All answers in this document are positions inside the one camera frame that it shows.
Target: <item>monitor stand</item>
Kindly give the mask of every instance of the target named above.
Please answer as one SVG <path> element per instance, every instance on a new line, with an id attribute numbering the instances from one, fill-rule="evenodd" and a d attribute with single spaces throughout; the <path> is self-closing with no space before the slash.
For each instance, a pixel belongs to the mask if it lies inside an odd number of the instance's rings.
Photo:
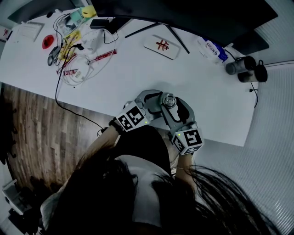
<path id="1" fill-rule="evenodd" d="M 190 54 L 190 52 L 188 51 L 187 47 L 184 45 L 184 43 L 183 43 L 182 40 L 179 38 L 179 36 L 175 33 L 175 31 L 171 28 L 171 26 L 166 25 L 166 24 L 154 23 L 154 24 L 152 24 L 152 25 L 149 25 L 149 26 L 147 26 L 147 27 L 141 28 L 141 29 L 139 29 L 139 30 L 137 30 L 137 31 L 135 31 L 135 32 L 133 32 L 133 33 L 131 33 L 131 34 L 125 36 L 125 38 L 128 38 L 128 37 L 130 37 L 130 36 L 132 36 L 132 35 L 134 35 L 134 34 L 137 34 L 137 33 L 139 33 L 139 32 L 145 31 L 145 30 L 147 30 L 147 29 L 153 28 L 153 27 L 158 26 L 158 25 L 164 25 L 165 27 L 167 27 L 167 28 L 169 29 L 169 31 L 174 35 L 174 37 L 179 41 L 179 43 L 184 47 L 184 49 L 186 50 L 186 52 L 187 52 L 188 54 Z"/>

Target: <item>long black hair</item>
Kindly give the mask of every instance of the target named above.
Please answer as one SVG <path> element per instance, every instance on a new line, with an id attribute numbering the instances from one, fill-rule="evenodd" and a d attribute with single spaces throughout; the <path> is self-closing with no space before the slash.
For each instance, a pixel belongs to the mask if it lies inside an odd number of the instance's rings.
<path id="1" fill-rule="evenodd" d="M 132 214 L 137 177 L 119 160 L 106 160 L 103 148 L 69 179 L 47 234 L 116 234 L 133 232 Z M 187 183 L 167 175 L 152 182 L 160 203 L 163 234 L 279 234 L 246 193 L 230 178 L 212 169 L 187 170 Z"/>

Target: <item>black and white marker cube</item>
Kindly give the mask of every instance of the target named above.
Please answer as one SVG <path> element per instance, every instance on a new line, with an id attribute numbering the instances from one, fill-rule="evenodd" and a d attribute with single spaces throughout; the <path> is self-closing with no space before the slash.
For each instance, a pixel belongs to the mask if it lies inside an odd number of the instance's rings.
<path id="1" fill-rule="evenodd" d="M 126 106 L 116 119 L 126 132 L 150 123 L 134 101 Z"/>
<path id="2" fill-rule="evenodd" d="M 172 138 L 172 143 L 176 146 L 181 155 L 196 152 L 204 145 L 200 129 L 190 129 L 178 131 Z"/>

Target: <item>wristband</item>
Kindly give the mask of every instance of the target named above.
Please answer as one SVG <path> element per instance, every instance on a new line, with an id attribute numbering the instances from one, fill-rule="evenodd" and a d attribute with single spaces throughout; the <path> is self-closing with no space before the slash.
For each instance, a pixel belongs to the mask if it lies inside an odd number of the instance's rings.
<path id="1" fill-rule="evenodd" d="M 114 117 L 110 122 L 109 122 L 109 126 L 113 126 L 115 129 L 116 129 L 116 131 L 119 133 L 119 135 L 122 135 L 123 134 L 123 132 L 124 132 L 124 130 L 123 130 L 123 128 L 119 125 L 119 124 L 117 124 L 116 122 L 115 122 L 115 120 L 116 120 L 116 117 Z"/>

